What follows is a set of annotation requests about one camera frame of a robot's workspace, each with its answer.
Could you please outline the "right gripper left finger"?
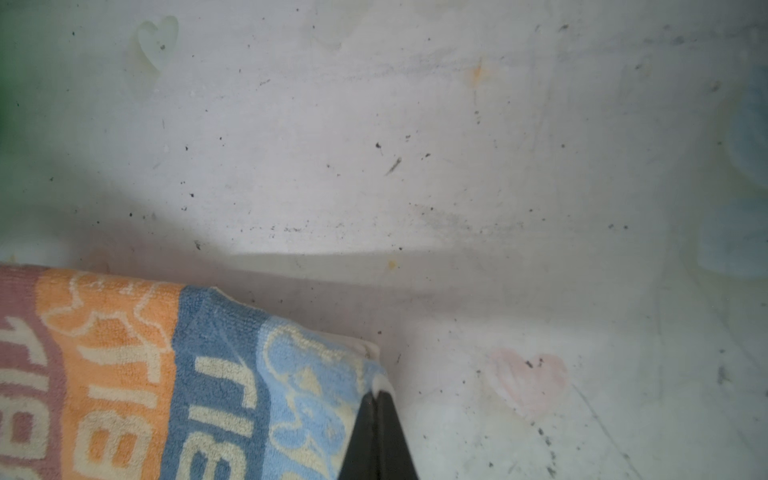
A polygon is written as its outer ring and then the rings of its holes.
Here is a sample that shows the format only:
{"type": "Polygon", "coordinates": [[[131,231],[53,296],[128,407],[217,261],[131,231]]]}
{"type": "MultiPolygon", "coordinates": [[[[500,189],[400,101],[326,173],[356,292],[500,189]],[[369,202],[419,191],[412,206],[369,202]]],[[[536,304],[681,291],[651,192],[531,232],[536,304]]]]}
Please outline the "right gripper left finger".
{"type": "Polygon", "coordinates": [[[339,480],[378,478],[377,405],[372,392],[361,400],[339,480]]]}

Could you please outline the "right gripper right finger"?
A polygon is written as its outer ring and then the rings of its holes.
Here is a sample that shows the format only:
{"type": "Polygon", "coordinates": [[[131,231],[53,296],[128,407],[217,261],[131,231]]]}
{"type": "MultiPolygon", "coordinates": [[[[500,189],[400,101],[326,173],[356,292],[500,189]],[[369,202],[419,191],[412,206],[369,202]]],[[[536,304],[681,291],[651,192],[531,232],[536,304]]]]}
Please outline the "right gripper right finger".
{"type": "Polygon", "coordinates": [[[380,480],[418,480],[407,441],[389,392],[376,398],[376,471],[380,480]]]}

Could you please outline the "grey blue towel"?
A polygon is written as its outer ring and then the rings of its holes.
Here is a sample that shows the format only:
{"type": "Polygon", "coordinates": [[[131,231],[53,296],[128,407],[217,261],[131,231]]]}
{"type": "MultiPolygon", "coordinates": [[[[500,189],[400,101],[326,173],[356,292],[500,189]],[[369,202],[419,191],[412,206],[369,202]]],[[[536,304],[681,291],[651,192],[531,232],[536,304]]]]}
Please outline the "grey blue towel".
{"type": "Polygon", "coordinates": [[[215,288],[1,269],[5,479],[334,479],[376,345],[215,288]]]}

